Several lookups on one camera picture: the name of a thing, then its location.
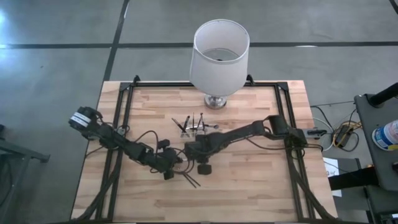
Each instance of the paper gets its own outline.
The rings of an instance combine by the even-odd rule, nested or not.
[[[325,168],[326,168],[326,173],[328,174],[328,177],[332,177],[334,175],[339,175],[339,170],[338,170],[338,162],[337,159],[329,159],[329,158],[323,158],[323,161],[325,161]],[[341,197],[341,190],[332,190],[331,194],[336,197]]]

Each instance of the gray floor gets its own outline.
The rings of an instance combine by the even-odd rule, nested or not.
[[[0,0],[0,123],[7,126],[9,141],[51,154],[48,164],[29,166],[12,223],[69,218],[87,142],[67,121],[79,106],[96,106],[110,49],[1,46],[112,43],[122,3]],[[191,42],[198,26],[216,18],[241,23],[253,42],[398,40],[398,15],[388,0],[131,0],[120,42]],[[398,81],[398,47],[251,48],[249,53],[255,79],[305,80],[312,105],[352,100]],[[134,75],[187,80],[190,57],[190,49],[119,49],[110,80]],[[336,124],[354,105],[323,109]],[[322,118],[319,111],[313,114]],[[330,149],[325,156],[358,157],[362,165],[371,164],[358,133],[357,150]],[[363,220],[356,212],[339,215]]]

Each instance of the wooden tabletop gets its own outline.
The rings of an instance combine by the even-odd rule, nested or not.
[[[298,128],[313,128],[312,113],[304,82],[287,81]],[[112,122],[120,82],[105,82],[98,104],[104,120]],[[160,139],[169,139],[172,147],[183,149],[186,140],[171,118],[184,122],[187,115],[199,114],[208,124],[218,124],[223,132],[278,114],[274,89],[244,87],[228,98],[221,110],[205,107],[204,94],[194,87],[135,88],[129,117],[128,139],[136,139],[154,130]],[[282,141],[254,137],[262,146],[282,147]],[[154,147],[155,137],[146,135],[142,142]],[[98,147],[91,142],[88,152]],[[72,217],[78,217],[91,203],[101,185],[106,150],[85,160]],[[305,165],[310,188],[320,203],[337,216],[335,204],[319,149],[306,149]],[[163,180],[123,157],[118,196],[114,213],[116,222],[276,222],[297,221],[285,151],[259,149],[247,141],[229,145],[210,158],[213,173],[191,176],[201,184],[195,189],[181,175]],[[306,210],[302,195],[303,209]],[[108,210],[106,198],[104,215]]]

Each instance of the white lampshade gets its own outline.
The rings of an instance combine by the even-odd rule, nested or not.
[[[232,95],[246,82],[249,45],[248,32],[237,22],[203,24],[193,41],[190,81],[207,95]]]

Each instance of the lamp base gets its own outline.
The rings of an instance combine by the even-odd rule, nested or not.
[[[226,96],[210,96],[205,95],[205,104],[213,110],[222,109],[226,104]]]

